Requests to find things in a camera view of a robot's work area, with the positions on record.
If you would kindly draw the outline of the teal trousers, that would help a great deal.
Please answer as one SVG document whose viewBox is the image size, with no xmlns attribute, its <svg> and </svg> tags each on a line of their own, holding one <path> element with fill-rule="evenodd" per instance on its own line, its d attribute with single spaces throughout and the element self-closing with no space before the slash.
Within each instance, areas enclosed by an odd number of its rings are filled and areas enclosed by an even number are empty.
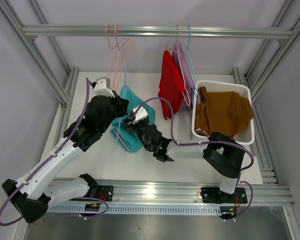
<svg viewBox="0 0 300 240">
<path fill-rule="evenodd" d="M 127 107 L 128 115 L 116 118 L 112 121 L 112 129 L 110 130 L 110 134 L 126 152 L 135 153 L 143 147 L 143 144 L 140 141 L 136 131 L 133 128 L 128 127 L 126 120 L 130 119 L 129 114 L 133 111 L 133 109 L 142 104 L 143 100 L 135 95 L 126 84 L 122 87 L 119 96 L 129 101 Z"/>
</svg>

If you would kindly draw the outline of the pink hanger of brown trousers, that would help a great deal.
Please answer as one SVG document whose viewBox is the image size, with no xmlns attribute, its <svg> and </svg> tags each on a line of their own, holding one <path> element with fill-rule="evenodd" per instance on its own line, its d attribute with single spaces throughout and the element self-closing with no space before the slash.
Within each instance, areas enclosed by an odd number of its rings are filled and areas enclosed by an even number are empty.
<svg viewBox="0 0 300 240">
<path fill-rule="evenodd" d="M 125 64 L 128 62 L 131 47 L 134 41 L 134 39 L 131 37 L 123 37 L 121 39 L 118 39 L 117 29 L 118 29 L 118 25 L 116 24 L 114 29 L 114 36 L 117 45 L 117 58 L 115 63 L 115 69 L 114 69 L 115 71 L 114 71 L 114 78 L 112 84 L 113 90 L 118 89 L 119 83 L 121 81 L 122 73 Z"/>
</svg>

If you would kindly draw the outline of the brown trousers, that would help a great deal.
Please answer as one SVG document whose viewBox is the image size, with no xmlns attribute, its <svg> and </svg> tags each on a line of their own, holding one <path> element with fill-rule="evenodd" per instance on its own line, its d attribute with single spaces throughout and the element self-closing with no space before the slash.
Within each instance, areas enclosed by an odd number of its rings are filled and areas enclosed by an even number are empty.
<svg viewBox="0 0 300 240">
<path fill-rule="evenodd" d="M 198 89 L 200 103 L 196 104 L 194 131 L 209 137 L 219 132 L 230 139 L 245 131 L 254 113 L 248 98 L 234 91 L 207 92 L 206 87 Z"/>
</svg>

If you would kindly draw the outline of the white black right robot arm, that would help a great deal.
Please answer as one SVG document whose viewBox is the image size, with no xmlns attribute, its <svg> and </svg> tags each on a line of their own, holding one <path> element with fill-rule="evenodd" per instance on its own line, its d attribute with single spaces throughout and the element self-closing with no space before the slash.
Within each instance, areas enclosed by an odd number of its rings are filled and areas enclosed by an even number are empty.
<svg viewBox="0 0 300 240">
<path fill-rule="evenodd" d="M 149 119 L 126 119 L 125 127 L 137 135 L 144 149 L 160 162 L 204 159 L 220 174 L 218 187 L 202 187 L 202 202 L 207 204 L 246 204 L 246 190 L 237 187 L 245 155 L 244 148 L 219 132 L 213 132 L 208 144 L 174 143 L 165 138 Z"/>
</svg>

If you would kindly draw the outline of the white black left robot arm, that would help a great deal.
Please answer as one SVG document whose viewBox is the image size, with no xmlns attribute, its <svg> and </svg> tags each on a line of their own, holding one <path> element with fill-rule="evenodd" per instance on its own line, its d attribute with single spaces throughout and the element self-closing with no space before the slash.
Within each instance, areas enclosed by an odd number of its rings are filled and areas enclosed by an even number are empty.
<svg viewBox="0 0 300 240">
<path fill-rule="evenodd" d="M 50 155 L 24 176 L 2 184 L 8 201 L 22 219 L 34 223 L 52 206 L 76 198 L 91 201 L 97 197 L 99 184 L 87 173 L 55 188 L 48 186 L 67 165 L 100 140 L 113 120 L 127 114 L 128 105 L 129 101 L 116 92 L 112 96 L 86 98 L 81 115 L 64 132 Z"/>
</svg>

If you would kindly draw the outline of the red trousers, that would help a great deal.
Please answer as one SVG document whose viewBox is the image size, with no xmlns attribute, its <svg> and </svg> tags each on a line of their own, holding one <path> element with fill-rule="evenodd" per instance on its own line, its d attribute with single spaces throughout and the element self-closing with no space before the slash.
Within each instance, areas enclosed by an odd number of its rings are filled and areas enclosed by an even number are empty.
<svg viewBox="0 0 300 240">
<path fill-rule="evenodd" d="M 170 52 L 165 50 L 162 57 L 158 96 L 170 103 L 175 115 L 182 108 L 185 95 L 186 89 L 183 78 Z"/>
</svg>

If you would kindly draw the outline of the blue hanger of lilac trousers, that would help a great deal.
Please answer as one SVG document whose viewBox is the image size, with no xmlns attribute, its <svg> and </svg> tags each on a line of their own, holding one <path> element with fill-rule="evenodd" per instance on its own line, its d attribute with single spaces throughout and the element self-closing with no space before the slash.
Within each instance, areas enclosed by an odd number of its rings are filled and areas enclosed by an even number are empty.
<svg viewBox="0 0 300 240">
<path fill-rule="evenodd" d="M 185 45 L 183 43 L 181 43 L 181 44 L 186 47 L 188 57 L 189 57 L 189 61 L 190 61 L 190 66 L 191 66 L 191 75 L 192 75 L 192 78 L 194 80 L 194 85 L 195 85 L 195 83 L 196 83 L 196 81 L 195 81 L 196 80 L 195 79 L 195 72 L 194 72 L 193 61 L 192 61 L 191 52 L 190 52 L 191 38 L 192 38 L 192 28 L 191 28 L 190 25 L 188 25 L 187 27 L 188 27 L 188 30 L 189 30 L 189 39 L 188 39 L 187 45 Z M 193 96 L 194 96 L 194 99 L 197 100 L 198 103 L 201 102 L 196 85 L 195 85 L 195 93 L 194 93 Z"/>
</svg>

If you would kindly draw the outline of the lilac trousers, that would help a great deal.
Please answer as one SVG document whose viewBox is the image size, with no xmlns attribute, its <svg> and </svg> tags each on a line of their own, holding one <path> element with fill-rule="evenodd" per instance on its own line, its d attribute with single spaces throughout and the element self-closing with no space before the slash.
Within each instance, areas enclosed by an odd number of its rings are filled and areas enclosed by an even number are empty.
<svg viewBox="0 0 300 240">
<path fill-rule="evenodd" d="M 183 51 L 182 44 L 179 41 L 175 41 L 172 51 L 172 59 L 174 60 L 179 74 L 181 76 L 181 81 L 185 84 L 186 90 L 188 92 L 185 93 L 186 97 L 190 98 L 190 105 L 188 106 L 186 101 L 183 100 L 182 108 L 188 111 L 193 110 L 194 106 L 194 93 L 195 93 L 195 82 L 193 80 L 192 74 L 190 72 L 185 53 Z"/>
</svg>

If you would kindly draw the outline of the pink hanger of red trousers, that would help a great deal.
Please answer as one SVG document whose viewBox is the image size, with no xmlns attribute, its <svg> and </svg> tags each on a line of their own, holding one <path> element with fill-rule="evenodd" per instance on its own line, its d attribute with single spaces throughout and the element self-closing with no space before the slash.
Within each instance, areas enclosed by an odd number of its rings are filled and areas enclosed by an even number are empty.
<svg viewBox="0 0 300 240">
<path fill-rule="evenodd" d="M 175 40 L 174 47 L 168 47 L 166 46 L 166 50 L 171 51 L 172 59 L 174 60 L 176 67 L 180 73 L 180 76 L 182 78 L 184 88 L 185 88 L 185 96 L 183 97 L 183 103 L 182 108 L 187 110 L 193 109 L 193 100 L 194 100 L 194 91 L 195 91 L 195 85 L 194 80 L 192 77 L 192 74 L 190 72 L 186 56 L 182 47 L 182 43 L 180 42 L 181 38 L 181 29 L 179 25 L 177 26 L 178 35 Z"/>
</svg>

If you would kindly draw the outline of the white plastic basket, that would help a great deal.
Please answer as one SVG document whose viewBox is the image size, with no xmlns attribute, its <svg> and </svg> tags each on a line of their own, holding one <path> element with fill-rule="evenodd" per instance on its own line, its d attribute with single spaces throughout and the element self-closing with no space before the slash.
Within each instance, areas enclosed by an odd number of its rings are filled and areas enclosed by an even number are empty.
<svg viewBox="0 0 300 240">
<path fill-rule="evenodd" d="M 205 87 L 207 92 L 209 93 L 221 93 L 221 92 L 236 92 L 241 97 L 245 97 L 249 100 L 250 104 L 251 101 L 251 91 L 248 87 L 242 84 L 235 84 L 235 83 L 227 83 L 227 82 L 219 82 L 219 81 L 212 81 L 212 80 L 199 80 L 196 82 L 195 87 L 198 89 L 200 87 Z M 197 107 L 197 99 L 193 97 L 193 108 L 192 108 L 192 118 L 191 118 L 191 139 L 194 141 L 205 141 L 208 137 L 199 135 L 195 132 L 195 114 L 196 114 L 196 107 Z M 248 123 L 248 127 L 239 132 L 234 136 L 234 140 L 240 145 L 251 145 L 255 141 L 255 131 L 254 131 L 254 120 L 251 119 Z"/>
</svg>

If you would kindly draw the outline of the aluminium left frame post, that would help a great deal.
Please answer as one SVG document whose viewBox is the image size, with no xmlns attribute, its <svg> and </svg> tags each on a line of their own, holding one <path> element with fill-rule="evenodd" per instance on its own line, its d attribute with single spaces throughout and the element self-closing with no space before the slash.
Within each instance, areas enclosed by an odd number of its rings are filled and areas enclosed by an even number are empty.
<svg viewBox="0 0 300 240">
<path fill-rule="evenodd" d="M 43 15 L 41 8 L 37 0 L 28 0 L 30 9 L 32 10 L 36 20 L 39 24 L 47 24 L 47 20 Z M 48 83 L 52 86 L 54 92 L 57 95 L 61 105 L 65 108 L 70 106 L 72 102 L 71 96 L 73 93 L 67 93 L 66 89 L 62 87 L 62 85 L 57 81 L 53 71 L 51 70 L 48 62 L 46 61 L 44 55 L 41 53 L 39 47 L 35 43 L 35 36 L 27 36 L 23 31 L 23 27 L 25 26 L 10 0 L 0 0 L 0 13 L 3 15 L 4 19 L 12 28 L 13 32 L 16 34 L 17 38 L 21 41 L 26 51 L 34 60 L 37 67 L 40 69 L 41 73 L 48 81 Z M 53 36 L 47 36 L 47 40 L 59 60 L 63 70 L 67 74 L 68 77 L 71 75 L 71 68 L 68 65 L 65 56 L 63 55 L 60 46 L 58 45 L 56 39 Z"/>
</svg>

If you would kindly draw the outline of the aluminium frame post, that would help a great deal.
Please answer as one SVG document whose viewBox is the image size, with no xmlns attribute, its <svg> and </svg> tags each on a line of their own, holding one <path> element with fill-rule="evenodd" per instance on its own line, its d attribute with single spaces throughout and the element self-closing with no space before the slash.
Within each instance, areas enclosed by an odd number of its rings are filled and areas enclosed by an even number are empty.
<svg viewBox="0 0 300 240">
<path fill-rule="evenodd" d="M 285 0 L 272 27 L 286 27 L 292 34 L 288 39 L 265 39 L 246 71 L 242 71 L 239 66 L 232 68 L 234 82 L 250 89 L 252 102 L 257 100 L 267 82 L 300 40 L 300 0 Z"/>
<path fill-rule="evenodd" d="M 39 24 L 47 24 L 47 20 L 43 15 L 41 8 L 37 0 L 28 0 L 30 9 L 32 10 L 36 20 Z M 65 108 L 70 106 L 72 102 L 71 96 L 73 93 L 67 93 L 66 89 L 62 87 L 62 85 L 57 81 L 53 71 L 51 70 L 48 62 L 46 61 L 44 55 L 41 53 L 39 47 L 35 43 L 35 36 L 27 36 L 23 31 L 23 27 L 25 26 L 10 0 L 0 0 L 0 13 L 3 15 L 4 19 L 12 28 L 13 32 L 16 34 L 17 38 L 21 41 L 26 51 L 34 60 L 37 67 L 40 69 L 41 73 L 48 81 L 48 83 L 52 86 L 54 92 L 57 95 L 61 105 Z M 60 46 L 58 45 L 56 39 L 53 36 L 47 36 L 47 40 L 59 60 L 63 70 L 67 74 L 68 77 L 71 75 L 71 68 L 68 65 L 65 56 L 63 55 Z"/>
</svg>

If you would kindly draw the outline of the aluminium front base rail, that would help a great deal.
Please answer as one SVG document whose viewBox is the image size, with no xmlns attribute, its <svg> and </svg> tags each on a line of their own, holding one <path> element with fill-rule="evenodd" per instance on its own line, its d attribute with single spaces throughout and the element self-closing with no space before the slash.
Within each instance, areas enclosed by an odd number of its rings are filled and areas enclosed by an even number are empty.
<svg viewBox="0 0 300 240">
<path fill-rule="evenodd" d="M 113 186 L 112 202 L 131 205 L 187 205 L 202 204 L 201 188 L 217 187 L 212 183 L 151 182 L 129 180 L 101 180 L 99 185 Z M 292 192 L 287 186 L 253 185 L 252 206 L 294 206 Z"/>
</svg>

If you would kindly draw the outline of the aluminium hanging rail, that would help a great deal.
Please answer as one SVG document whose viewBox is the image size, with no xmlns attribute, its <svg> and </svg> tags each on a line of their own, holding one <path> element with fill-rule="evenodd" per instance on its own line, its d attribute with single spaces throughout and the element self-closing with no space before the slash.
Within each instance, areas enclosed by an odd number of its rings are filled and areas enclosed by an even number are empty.
<svg viewBox="0 0 300 240">
<path fill-rule="evenodd" d="M 37 37 L 192 37 L 230 39 L 288 39 L 293 31 L 282 27 L 203 27 L 128 25 L 25 25 L 26 36 Z"/>
</svg>

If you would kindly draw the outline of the aluminium right frame post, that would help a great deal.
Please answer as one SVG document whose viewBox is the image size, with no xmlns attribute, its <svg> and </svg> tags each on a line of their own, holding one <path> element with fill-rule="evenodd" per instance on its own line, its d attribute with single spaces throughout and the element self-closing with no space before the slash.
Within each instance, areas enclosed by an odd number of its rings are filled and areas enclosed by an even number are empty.
<svg viewBox="0 0 300 240">
<path fill-rule="evenodd" d="M 300 40 L 300 0 L 285 0 L 272 27 L 286 27 L 292 34 L 288 39 L 265 39 L 246 71 L 242 71 L 239 66 L 232 68 L 234 82 L 250 89 L 252 102 L 257 100 L 267 82 Z"/>
</svg>

